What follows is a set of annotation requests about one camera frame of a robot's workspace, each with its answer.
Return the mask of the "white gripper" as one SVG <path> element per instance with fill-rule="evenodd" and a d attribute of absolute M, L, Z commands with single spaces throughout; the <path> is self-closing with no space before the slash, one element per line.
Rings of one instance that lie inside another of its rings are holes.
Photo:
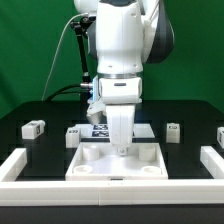
<path fill-rule="evenodd" d="M 99 90 L 101 100 L 105 104 L 110 142 L 120 147 L 121 156 L 126 156 L 127 147 L 132 143 L 135 107 L 141 102 L 142 79 L 101 78 Z"/>

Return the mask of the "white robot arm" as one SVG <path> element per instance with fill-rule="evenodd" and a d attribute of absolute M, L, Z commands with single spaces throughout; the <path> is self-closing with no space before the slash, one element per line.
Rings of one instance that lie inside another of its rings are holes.
<path fill-rule="evenodd" d="M 110 143 L 125 155 L 141 102 L 143 65 L 162 62 L 174 46 L 164 0 L 74 0 L 74 5 L 90 20 L 88 51 L 98 62 L 87 118 L 98 124 L 105 116 Z"/>

